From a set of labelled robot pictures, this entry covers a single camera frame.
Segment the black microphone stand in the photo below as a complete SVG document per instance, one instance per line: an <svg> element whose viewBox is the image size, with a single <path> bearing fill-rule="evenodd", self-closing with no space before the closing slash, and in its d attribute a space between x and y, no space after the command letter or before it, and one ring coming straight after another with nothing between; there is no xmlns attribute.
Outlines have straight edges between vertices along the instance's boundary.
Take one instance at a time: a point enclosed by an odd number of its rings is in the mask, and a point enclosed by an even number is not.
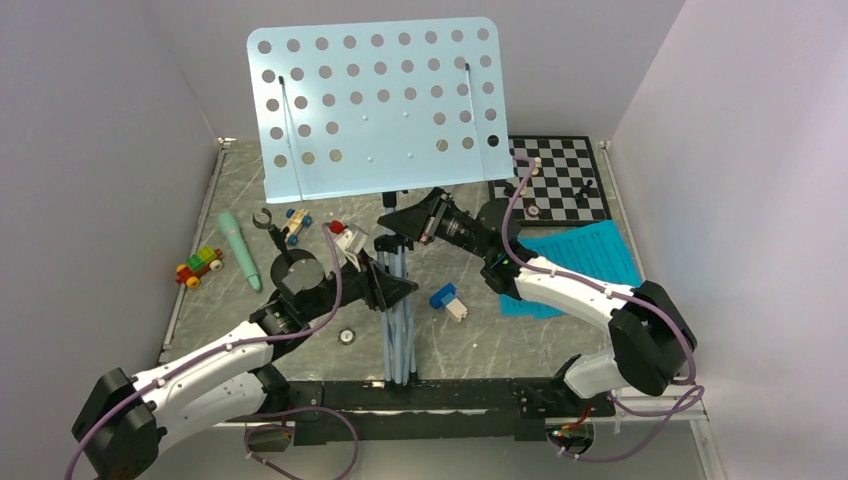
<svg viewBox="0 0 848 480"><path fill-rule="evenodd" d="M277 288L281 287L283 279L297 261L315 258L311 252L297 248L298 242L294 246L289 246L286 243L288 233L288 229L285 227L286 221L287 219L285 219L282 228L278 227L273 222L270 210L265 207L260 209L260 213L254 213L252 216L253 225L258 229L265 230L278 250L278 255L270 267L270 279Z"/></svg>

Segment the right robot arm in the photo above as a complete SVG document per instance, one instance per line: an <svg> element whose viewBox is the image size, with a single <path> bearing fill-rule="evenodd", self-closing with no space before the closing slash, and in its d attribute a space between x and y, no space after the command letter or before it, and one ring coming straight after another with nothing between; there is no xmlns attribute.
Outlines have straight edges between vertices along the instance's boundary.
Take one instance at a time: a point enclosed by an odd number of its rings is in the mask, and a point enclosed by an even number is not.
<svg viewBox="0 0 848 480"><path fill-rule="evenodd" d="M471 214L435 188L377 222L414 243L440 239L469 252L482 259L480 273L495 293L553 307L607 334L607 349L576 355L557 371L551 398L560 413L576 415L590 398L619 388L657 397L692 382L697 340L661 285L611 283L560 266L521 242L511 212L508 200L495 199Z"/></svg>

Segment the light blue music stand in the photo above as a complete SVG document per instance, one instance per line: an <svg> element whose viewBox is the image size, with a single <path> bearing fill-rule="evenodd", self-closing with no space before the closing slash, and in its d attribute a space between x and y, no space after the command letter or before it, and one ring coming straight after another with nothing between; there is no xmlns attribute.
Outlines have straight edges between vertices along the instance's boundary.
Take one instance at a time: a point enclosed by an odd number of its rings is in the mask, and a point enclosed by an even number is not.
<svg viewBox="0 0 848 480"><path fill-rule="evenodd" d="M262 27L246 53L270 204L513 173L488 18Z"/></svg>

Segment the green toy microphone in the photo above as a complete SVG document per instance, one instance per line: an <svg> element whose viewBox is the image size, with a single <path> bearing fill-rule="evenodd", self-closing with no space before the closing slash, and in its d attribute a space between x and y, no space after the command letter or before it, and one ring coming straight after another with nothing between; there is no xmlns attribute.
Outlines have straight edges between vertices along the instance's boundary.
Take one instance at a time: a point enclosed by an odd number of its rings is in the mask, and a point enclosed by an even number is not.
<svg viewBox="0 0 848 480"><path fill-rule="evenodd" d="M263 290L261 277L255 261L249 251L247 243L242 235L242 230L237 219L229 212L218 215L219 229L226 238L230 249L241 269L247 284L255 293Z"/></svg>

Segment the blue sheet music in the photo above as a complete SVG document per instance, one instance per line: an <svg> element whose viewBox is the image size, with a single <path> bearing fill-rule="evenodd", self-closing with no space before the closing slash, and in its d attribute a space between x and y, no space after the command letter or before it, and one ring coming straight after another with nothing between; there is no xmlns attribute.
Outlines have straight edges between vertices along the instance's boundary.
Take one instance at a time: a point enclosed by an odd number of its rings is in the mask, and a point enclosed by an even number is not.
<svg viewBox="0 0 848 480"><path fill-rule="evenodd" d="M499 304L500 312L504 316L532 316L535 319L549 319L565 315L564 311L555 307L538 302L517 300L505 294L499 296Z"/></svg>
<svg viewBox="0 0 848 480"><path fill-rule="evenodd" d="M556 265L597 280L640 286L642 276L612 220L543 237L521 237L521 244Z"/></svg>

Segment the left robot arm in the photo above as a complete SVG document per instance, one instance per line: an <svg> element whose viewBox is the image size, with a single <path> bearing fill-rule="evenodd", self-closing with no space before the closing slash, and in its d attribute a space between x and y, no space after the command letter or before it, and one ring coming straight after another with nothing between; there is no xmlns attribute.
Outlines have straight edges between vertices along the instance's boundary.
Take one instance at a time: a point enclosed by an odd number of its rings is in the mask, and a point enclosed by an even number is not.
<svg viewBox="0 0 848 480"><path fill-rule="evenodd" d="M362 301L385 312L418 290L365 251L327 273L303 249L279 254L269 301L217 340L159 367L96 382L73 427L78 446L64 476L86 457L100 479L135 479L158 455L220 422L279 417L289 386L274 361L326 326L338 310Z"/></svg>

